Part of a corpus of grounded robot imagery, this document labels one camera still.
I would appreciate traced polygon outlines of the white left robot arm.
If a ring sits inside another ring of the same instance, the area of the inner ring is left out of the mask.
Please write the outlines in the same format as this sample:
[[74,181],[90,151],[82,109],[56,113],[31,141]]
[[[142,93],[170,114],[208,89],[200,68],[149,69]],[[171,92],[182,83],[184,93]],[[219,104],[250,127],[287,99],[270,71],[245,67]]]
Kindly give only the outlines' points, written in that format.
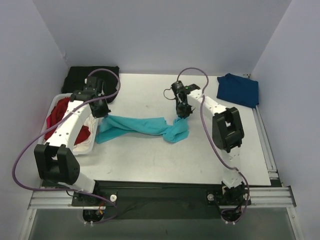
[[96,181],[81,173],[73,149],[87,118],[99,119],[111,112],[106,99],[97,100],[103,96],[103,80],[87,77],[83,90],[70,96],[64,114],[69,118],[58,125],[44,144],[37,144],[34,149],[39,177],[84,192],[83,200],[90,206],[101,201],[101,193],[95,189]]

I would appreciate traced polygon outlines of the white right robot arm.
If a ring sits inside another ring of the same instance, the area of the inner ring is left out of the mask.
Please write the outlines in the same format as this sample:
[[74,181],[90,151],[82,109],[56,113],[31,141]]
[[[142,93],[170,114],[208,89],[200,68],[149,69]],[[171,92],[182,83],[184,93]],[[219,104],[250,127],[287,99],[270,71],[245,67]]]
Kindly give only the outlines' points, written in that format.
[[193,110],[199,110],[209,143],[224,166],[222,182],[227,188],[221,192],[222,200],[227,204],[233,204],[240,197],[236,187],[243,183],[243,177],[240,175],[240,147],[245,134],[239,110],[223,106],[205,96],[196,84],[185,86],[177,80],[170,89],[174,94],[178,117],[185,119]]

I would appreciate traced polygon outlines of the turquoise t-shirt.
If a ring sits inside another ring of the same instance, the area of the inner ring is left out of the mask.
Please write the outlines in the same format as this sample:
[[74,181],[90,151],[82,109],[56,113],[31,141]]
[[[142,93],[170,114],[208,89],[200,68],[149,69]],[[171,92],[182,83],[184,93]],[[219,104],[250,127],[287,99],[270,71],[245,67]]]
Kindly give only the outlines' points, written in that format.
[[188,137],[189,125],[186,118],[179,117],[170,125],[164,117],[131,118],[109,115],[101,121],[95,142],[102,144],[128,133],[161,136],[164,141],[174,144]]

